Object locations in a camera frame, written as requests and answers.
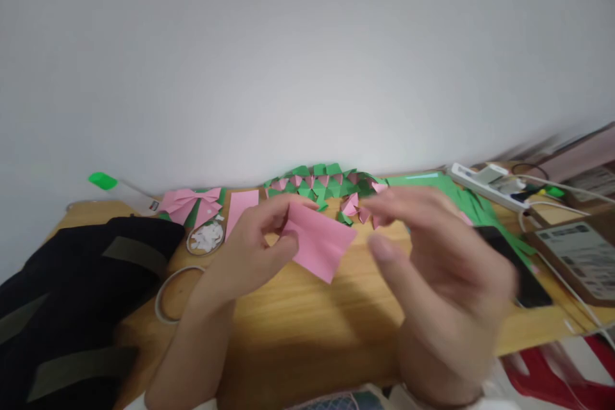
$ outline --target printed label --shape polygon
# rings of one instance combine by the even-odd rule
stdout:
[[[594,297],[615,300],[615,248],[589,224],[564,224],[536,234]]]

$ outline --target left hand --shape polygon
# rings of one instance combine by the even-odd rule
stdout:
[[[270,247],[265,234],[282,231],[291,202],[318,208],[307,197],[280,194],[246,209],[205,270],[191,301],[198,302],[206,291],[221,304],[231,302],[262,287],[280,272],[299,251],[297,237],[284,235]]]

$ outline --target right hand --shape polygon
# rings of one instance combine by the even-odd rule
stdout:
[[[480,397],[500,326],[516,291],[513,266],[465,224],[437,189],[389,188],[363,206],[411,230],[410,257],[374,233],[368,244],[406,316],[400,369],[409,391],[434,407]]]

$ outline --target white paper scraps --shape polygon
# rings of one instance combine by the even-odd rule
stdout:
[[[222,225],[217,221],[210,221],[207,225],[203,225],[192,234],[194,242],[190,244],[192,249],[205,250],[210,252],[217,248],[222,242],[224,231]]]

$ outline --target power strip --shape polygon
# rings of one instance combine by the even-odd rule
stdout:
[[[462,186],[467,187],[471,191],[479,193],[489,200],[499,203],[503,207],[511,209],[513,211],[525,211],[530,208],[530,205],[525,202],[516,201],[511,198],[510,195],[503,194],[497,189],[492,188],[488,184],[482,184],[476,181],[475,176],[477,173],[469,168],[464,167],[458,163],[453,163],[447,168],[447,174]]]

